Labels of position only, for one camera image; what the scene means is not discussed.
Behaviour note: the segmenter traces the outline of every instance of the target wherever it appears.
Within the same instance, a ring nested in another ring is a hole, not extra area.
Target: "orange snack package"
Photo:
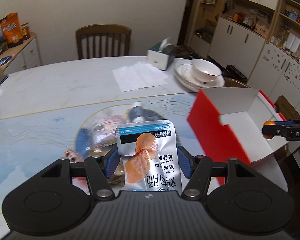
[[[18,19],[18,13],[10,13],[0,20],[2,34],[8,43],[8,47],[12,48],[23,43],[23,36]]]

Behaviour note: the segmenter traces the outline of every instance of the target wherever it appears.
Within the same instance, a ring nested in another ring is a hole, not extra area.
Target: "dining table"
[[[78,130],[96,113],[124,114],[133,103],[141,102],[173,122],[181,145],[190,154],[204,155],[186,120],[196,93],[174,76],[179,60],[165,72],[167,84],[126,92],[121,92],[112,70],[146,62],[146,57],[75,60],[10,74],[0,86],[0,239],[9,232],[1,210],[5,196],[74,148]],[[270,165],[280,184],[279,166]],[[182,175],[182,186],[186,183]],[[212,179],[211,190],[217,186]]]

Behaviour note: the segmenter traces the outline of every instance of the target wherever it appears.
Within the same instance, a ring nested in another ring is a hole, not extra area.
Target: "tissue box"
[[[161,42],[157,43],[148,50],[147,63],[161,70],[166,70],[176,56],[177,46],[168,45],[159,52],[160,46]]]

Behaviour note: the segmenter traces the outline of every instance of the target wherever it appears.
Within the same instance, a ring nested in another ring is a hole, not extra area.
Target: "wall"
[[[114,23],[132,29],[130,55],[146,55],[172,36],[176,43],[186,0],[0,0],[0,17],[18,12],[38,36],[43,64],[77,59],[75,31]]]

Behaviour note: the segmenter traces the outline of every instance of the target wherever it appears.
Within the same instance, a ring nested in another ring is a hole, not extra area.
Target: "doll face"
[[[74,149],[67,149],[63,156],[68,158],[71,163],[79,163],[83,162],[83,158],[77,154],[77,152]]]

